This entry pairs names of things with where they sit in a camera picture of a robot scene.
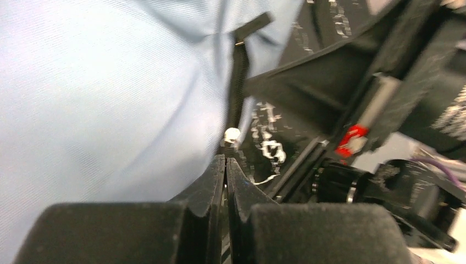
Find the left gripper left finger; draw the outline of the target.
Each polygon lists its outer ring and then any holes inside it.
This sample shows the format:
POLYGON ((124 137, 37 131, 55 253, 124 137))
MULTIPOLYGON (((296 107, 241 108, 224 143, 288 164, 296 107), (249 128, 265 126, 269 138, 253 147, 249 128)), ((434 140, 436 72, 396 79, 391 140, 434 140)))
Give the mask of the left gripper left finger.
POLYGON ((225 157, 168 202, 59 203, 15 263, 220 263, 225 157))

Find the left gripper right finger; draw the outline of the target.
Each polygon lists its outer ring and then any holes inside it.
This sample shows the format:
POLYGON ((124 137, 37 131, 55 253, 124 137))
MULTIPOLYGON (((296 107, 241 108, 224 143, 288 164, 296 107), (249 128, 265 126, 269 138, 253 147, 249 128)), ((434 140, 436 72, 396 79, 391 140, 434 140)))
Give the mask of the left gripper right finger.
POLYGON ((394 218, 357 203, 278 204, 226 162, 233 263, 411 263, 394 218))

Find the blue backpack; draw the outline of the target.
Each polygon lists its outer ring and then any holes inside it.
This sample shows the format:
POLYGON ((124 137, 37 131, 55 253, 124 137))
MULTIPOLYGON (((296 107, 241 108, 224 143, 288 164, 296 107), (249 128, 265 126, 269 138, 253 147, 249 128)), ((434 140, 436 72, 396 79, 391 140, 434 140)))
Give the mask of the blue backpack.
POLYGON ((1 263, 60 202, 166 201, 225 131, 235 30, 274 69, 302 1, 1 1, 1 263))

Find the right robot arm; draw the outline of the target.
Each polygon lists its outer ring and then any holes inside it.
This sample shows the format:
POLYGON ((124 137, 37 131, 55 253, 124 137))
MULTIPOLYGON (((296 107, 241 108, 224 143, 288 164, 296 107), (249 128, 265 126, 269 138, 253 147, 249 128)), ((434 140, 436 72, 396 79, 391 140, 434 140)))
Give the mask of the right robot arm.
POLYGON ((275 201, 373 202, 413 247, 455 251, 463 190, 433 156, 353 161, 394 132, 465 160, 465 2, 306 1, 258 98, 242 162, 275 201))

